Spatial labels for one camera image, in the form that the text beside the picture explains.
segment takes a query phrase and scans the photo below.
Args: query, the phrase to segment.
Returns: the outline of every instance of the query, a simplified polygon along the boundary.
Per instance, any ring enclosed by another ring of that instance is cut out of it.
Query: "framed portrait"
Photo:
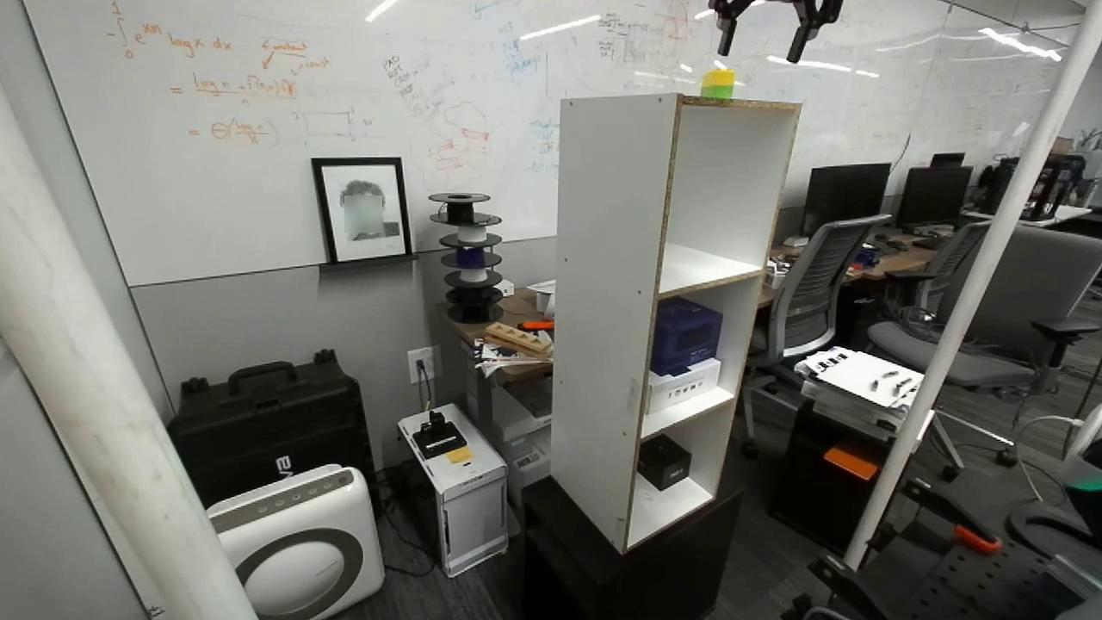
[[[331,266],[409,255],[404,159],[313,159]]]

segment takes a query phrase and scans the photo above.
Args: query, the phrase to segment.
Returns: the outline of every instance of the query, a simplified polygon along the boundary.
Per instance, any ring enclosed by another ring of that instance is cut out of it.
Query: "shelf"
[[[724,284],[753,281],[756,271],[762,266],[753,262],[733,262],[684,246],[663,246],[656,298],[713,291]]]
[[[718,407],[733,405],[733,393],[724,388],[724,387],[713,387],[709,393],[695,395],[695,401],[684,401],[684,405],[673,405],[666,409],[656,409],[656,414],[645,414],[645,432],[639,438],[655,438],[683,419],[693,419],[693,418],[701,418],[701,414],[713,414]]]
[[[679,525],[683,518],[707,506],[709,501],[713,492],[707,492],[695,480],[683,480],[666,490],[655,490],[645,476],[633,476],[633,514],[629,514],[626,547]]]

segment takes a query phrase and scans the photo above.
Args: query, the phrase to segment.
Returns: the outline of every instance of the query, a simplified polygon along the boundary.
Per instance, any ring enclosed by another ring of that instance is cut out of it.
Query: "shelf unit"
[[[790,103],[561,103],[550,476],[615,550],[718,490],[795,123]],[[718,312],[724,374],[646,414],[655,313],[671,298]],[[666,490],[635,476],[656,434],[693,455]]]

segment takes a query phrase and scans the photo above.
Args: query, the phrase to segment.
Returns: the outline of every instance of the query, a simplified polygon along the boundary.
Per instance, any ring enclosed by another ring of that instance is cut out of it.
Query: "electrical outlet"
[[[409,349],[407,361],[409,361],[409,383],[418,383],[424,375],[438,379],[438,349]]]

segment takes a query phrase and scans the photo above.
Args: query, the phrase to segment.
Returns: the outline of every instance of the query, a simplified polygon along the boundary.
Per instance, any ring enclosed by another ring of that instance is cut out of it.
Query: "floor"
[[[1083,299],[1082,317],[1102,317],[1102,299]],[[1082,407],[1092,374],[1102,356],[1102,336],[1082,340],[1062,374],[1034,401],[1037,409],[1070,414]],[[944,388],[941,409],[966,414],[996,432],[1007,432],[1012,405],[987,393]],[[941,481],[980,514],[999,514],[1012,501],[1026,501],[1028,486],[1015,469],[992,463],[996,444],[951,426],[964,453],[966,472],[957,481]],[[724,571],[724,588],[709,620],[742,618],[775,620],[795,596],[821,596],[825,588],[804,571],[821,547],[766,514],[775,492],[777,463],[784,455],[787,419],[770,418],[762,423],[762,455],[741,463],[742,506],[735,518],[733,547]],[[1028,444],[1044,455],[1056,455],[1056,432],[1034,432]],[[935,480],[944,455],[934,440],[913,459],[910,472]],[[409,509],[399,501],[383,506],[383,556],[385,585],[371,599],[352,607],[337,620],[522,620],[518,579],[522,543],[514,537],[509,556],[479,566],[469,576],[446,579],[435,556],[424,547]]]

